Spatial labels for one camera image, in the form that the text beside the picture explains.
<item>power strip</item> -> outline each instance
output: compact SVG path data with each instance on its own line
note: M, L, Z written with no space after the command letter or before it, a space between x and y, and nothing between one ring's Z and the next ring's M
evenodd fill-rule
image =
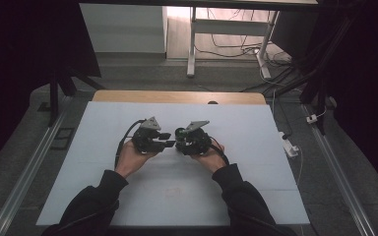
M295 158L298 156L297 152L299 151L299 148L293 146L288 139L284 139L284 132L279 132L279 136L281 137L282 145L287 156L289 158Z

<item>person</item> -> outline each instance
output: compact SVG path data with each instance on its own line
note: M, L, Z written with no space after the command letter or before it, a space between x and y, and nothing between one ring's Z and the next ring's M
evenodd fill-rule
M222 152L224 146L213 141ZM105 170L99 186L88 186L69 203L60 222L48 227L43 236L104 235L118 209L120 191L128 185L127 177L138 171L157 153L139 153L131 141L124 144L114 171ZM257 191L243 181L237 164L226 165L216 150L191 156L209 169L212 179L222 189L230 218L231 235L296 235L288 227L276 225L269 209Z

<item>black jacket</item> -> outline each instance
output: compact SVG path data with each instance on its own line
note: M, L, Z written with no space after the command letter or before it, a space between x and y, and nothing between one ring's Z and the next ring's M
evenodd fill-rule
M276 225L262 196L242 180L236 164L216 171L213 180L222 188L232 235L296 235ZM104 235L118 209L119 192L126 185L121 175L105 170L99 186L82 190L69 203L60 223L48 227L42 235Z

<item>table leg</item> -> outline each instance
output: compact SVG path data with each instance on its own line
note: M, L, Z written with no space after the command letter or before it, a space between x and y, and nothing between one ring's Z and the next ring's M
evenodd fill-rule
M196 25L196 7L192 8L192 19L190 22L190 46L188 56L187 77L195 76L195 25Z
M266 53L266 47L269 43L270 35L272 34L273 27L275 26L278 13L279 12L275 12L269 21L268 28L267 28L265 37L263 38L263 42L262 42L262 46L260 47L260 50L254 50L254 52L256 53L256 58L257 58L257 61L259 62L261 74L264 80L270 80L272 78L270 75L267 63L264 59L264 56Z

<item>white board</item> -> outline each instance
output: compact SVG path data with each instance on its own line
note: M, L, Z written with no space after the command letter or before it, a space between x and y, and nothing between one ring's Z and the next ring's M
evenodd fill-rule
M237 163L243 179L260 191L276 223L309 223L268 105L90 102L37 225L58 223L82 189L97 186L103 170L113 169L129 127L152 116L162 133L173 135L191 121L209 120L204 131L225 145L229 162ZM127 181L111 225L229 225L221 188L211 173L174 147Z

